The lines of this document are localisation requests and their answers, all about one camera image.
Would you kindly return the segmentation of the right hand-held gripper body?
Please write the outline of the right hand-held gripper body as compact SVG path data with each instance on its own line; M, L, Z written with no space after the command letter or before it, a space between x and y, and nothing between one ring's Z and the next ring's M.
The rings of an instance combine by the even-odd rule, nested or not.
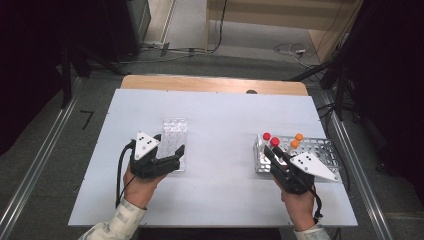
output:
M314 154L302 153L284 160L282 166L271 162L271 174L286 192L302 195L312 189L316 177L338 181L338 177Z

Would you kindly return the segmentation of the dark grey cabinet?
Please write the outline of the dark grey cabinet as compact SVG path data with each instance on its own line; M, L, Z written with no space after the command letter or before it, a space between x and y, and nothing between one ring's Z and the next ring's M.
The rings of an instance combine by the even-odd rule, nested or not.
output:
M149 2L148 0L126 1L137 43L141 45L151 22Z

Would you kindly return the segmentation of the black metal stand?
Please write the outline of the black metal stand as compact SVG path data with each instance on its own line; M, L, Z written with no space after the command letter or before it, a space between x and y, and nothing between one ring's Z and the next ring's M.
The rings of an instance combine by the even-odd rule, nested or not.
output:
M335 99L335 106L334 106L335 114L339 121L343 120L342 103L343 103L344 91L346 86L345 78L346 78L346 68L344 65L342 65L340 68L340 73L338 77L338 85L337 85L336 99Z
M68 47L64 45L61 52L62 78L63 78L63 101L62 108L65 108L72 98L70 59L68 56Z

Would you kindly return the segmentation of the dark curtain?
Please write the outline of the dark curtain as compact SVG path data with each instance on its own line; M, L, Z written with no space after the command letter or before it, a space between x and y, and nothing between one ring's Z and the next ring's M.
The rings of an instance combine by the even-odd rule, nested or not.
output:
M63 46L116 56L108 22L118 1L0 0L0 156L63 88Z
M424 204L424 0L363 0L342 47L351 96L377 134L377 154Z

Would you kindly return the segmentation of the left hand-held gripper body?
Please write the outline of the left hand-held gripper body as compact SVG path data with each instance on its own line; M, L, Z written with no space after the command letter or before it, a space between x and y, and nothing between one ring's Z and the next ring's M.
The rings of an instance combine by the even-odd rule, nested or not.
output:
M158 159L156 153L160 141L139 132L130 155L130 171L141 179L154 179L174 170L172 159Z

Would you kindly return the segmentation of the person's left hand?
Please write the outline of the person's left hand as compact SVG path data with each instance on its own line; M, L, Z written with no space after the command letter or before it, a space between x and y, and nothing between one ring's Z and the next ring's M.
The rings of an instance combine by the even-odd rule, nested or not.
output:
M140 209L146 209L158 184L164 178L165 175L154 179L141 179L132 174L130 167L127 167L123 177L126 185L126 189L124 190L124 199Z

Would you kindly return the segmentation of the metal test tube rack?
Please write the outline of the metal test tube rack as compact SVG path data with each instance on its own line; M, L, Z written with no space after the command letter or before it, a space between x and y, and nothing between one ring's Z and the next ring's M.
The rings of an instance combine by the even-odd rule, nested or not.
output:
M258 175L269 176L271 174L271 161L264 154L264 145L263 145L263 134L258 134L256 140L253 144L254 152L254 170ZM272 136L278 137L280 139L279 147L287 153L287 148L290 145L292 140L295 140L294 137L290 136ZM337 177L340 182L339 174L339 162L340 157L336 152L336 149L329 139L320 139L320 138L307 138L303 136L303 140L299 142L298 148L294 151L294 154L291 157L300 155L302 153L314 154L322 163L324 163ZM316 177L319 181L330 182L329 180L321 179Z

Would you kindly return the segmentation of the clear plastic tube rack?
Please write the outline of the clear plastic tube rack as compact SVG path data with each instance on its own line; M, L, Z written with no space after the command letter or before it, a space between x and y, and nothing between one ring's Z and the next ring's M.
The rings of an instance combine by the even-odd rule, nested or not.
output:
M164 118L162 125L162 138L159 143L156 157L158 159L170 159L174 152L187 142L188 123L186 118ZM185 152L184 156L180 159L180 168L174 171L184 171Z

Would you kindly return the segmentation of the wooden cabinet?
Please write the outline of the wooden cabinet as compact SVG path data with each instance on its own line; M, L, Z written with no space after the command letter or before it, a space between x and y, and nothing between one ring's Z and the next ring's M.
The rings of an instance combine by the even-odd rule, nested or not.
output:
M222 10L229 22L307 29L321 62L330 58L351 31L364 0L207 0L204 50L209 23Z

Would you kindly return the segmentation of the person's right hand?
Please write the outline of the person's right hand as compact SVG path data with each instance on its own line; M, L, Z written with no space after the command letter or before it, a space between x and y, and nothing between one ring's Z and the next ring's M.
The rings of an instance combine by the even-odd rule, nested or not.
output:
M305 231L315 225L313 218L314 196L310 192L302 195L291 194L285 191L283 186L274 180L281 190L281 200L284 202L290 220L296 231Z

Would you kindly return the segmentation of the metal floor rail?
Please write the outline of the metal floor rail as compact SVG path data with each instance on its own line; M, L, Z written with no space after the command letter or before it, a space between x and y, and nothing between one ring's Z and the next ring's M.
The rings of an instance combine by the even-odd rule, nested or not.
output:
M393 234L386 221L384 213L373 192L372 186L362 168L360 159L352 144L351 138L345 127L345 123L340 121L336 115L330 117L331 126L336 133L335 139L340 143L345 161L351 171L351 177L355 180L356 186L363 200L367 215L376 233L378 240L394 240Z
M71 113L81 95L81 91L87 82L86 78L77 77L72 84L71 90L74 95L69 103L59 111L57 117L44 139L37 154L33 158L29 169L21 180L18 188L12 195L4 213L0 219L0 240L7 240L10 236L16 221L24 209L48 159L58 141Z

